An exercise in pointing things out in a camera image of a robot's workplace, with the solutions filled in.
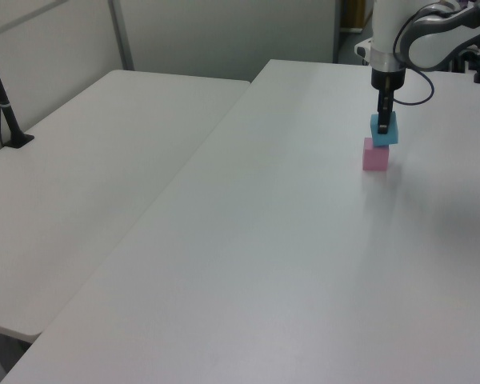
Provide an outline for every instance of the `table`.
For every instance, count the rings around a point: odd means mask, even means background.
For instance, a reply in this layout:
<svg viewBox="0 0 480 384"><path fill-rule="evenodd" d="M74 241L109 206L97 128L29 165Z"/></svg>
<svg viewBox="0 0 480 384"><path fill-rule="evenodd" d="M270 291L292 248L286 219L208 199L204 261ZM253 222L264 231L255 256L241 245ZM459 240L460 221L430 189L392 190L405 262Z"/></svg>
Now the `table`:
<svg viewBox="0 0 480 384"><path fill-rule="evenodd" d="M364 173L370 70L270 62L4 383L480 382L480 86L431 78Z"/></svg>
<svg viewBox="0 0 480 384"><path fill-rule="evenodd" d="M114 71L0 150L0 332L35 340L248 85Z"/></svg>

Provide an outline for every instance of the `white wall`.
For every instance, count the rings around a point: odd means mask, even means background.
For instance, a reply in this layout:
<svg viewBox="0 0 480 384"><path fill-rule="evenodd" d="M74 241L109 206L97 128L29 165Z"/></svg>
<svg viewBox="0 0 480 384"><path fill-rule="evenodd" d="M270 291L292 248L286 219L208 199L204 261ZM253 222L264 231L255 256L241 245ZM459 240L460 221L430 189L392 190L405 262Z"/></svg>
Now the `white wall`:
<svg viewBox="0 0 480 384"><path fill-rule="evenodd" d="M0 75L22 130L121 68L107 0L69 0L0 34Z"/></svg>
<svg viewBox="0 0 480 384"><path fill-rule="evenodd" d="M252 81L271 58L332 62L335 0L118 0L134 68Z"/></svg>

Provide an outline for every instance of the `black cable holder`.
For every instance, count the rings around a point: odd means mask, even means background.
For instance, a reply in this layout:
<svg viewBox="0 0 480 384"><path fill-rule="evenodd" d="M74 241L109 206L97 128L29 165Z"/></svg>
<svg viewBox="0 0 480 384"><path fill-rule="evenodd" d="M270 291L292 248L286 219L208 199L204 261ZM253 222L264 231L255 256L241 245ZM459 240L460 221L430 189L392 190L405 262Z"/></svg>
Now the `black cable holder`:
<svg viewBox="0 0 480 384"><path fill-rule="evenodd" d="M21 148L28 142L31 142L34 139L34 136L31 134L24 134L20 130L16 116L14 116L13 108L10 106L9 98L7 97L6 90L0 79L0 109L3 112L4 117L6 118L7 125L10 130L10 141L6 142L4 146L9 146L11 148Z"/></svg>

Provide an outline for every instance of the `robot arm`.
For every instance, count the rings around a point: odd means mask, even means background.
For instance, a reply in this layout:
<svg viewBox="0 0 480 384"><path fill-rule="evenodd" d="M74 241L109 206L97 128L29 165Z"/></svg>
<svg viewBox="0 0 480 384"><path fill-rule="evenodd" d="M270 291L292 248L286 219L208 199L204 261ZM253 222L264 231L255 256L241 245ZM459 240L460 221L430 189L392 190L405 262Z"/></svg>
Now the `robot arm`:
<svg viewBox="0 0 480 384"><path fill-rule="evenodd" d="M376 0L374 36L356 45L372 66L379 91L378 132L386 134L394 92L403 86L406 68L442 68L468 46L480 42L480 0L464 10L455 0Z"/></svg>

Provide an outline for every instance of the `stacked blocks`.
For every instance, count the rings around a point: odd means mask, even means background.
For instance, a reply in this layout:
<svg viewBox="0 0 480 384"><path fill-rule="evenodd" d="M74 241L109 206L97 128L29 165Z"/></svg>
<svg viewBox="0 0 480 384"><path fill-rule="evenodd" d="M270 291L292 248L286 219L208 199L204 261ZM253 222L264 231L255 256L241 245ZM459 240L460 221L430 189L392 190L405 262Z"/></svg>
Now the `stacked blocks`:
<svg viewBox="0 0 480 384"><path fill-rule="evenodd" d="M378 133L378 115L373 114L370 122L371 138L365 138L362 152L363 170L387 170L390 158L390 145L398 143L397 116L391 114L390 126L387 134Z"/></svg>

